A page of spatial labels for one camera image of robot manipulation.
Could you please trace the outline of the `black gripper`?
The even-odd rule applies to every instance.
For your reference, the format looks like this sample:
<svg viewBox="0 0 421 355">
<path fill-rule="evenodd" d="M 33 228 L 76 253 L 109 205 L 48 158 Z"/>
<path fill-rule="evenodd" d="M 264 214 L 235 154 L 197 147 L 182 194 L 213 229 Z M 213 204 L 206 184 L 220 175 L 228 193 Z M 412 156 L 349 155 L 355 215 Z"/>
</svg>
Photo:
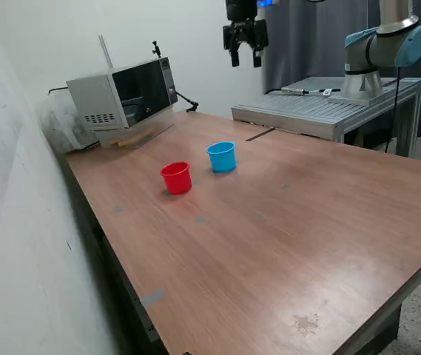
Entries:
<svg viewBox="0 0 421 355">
<path fill-rule="evenodd" d="M 239 48 L 245 41 L 245 21 L 250 20 L 247 30 L 247 43 L 253 51 L 254 67 L 262 65 L 264 49 L 269 45 L 266 21 L 255 20 L 256 0 L 226 0 L 226 14 L 232 23 L 223 27 L 223 48 L 230 54 L 232 66 L 238 67 Z"/>
</svg>

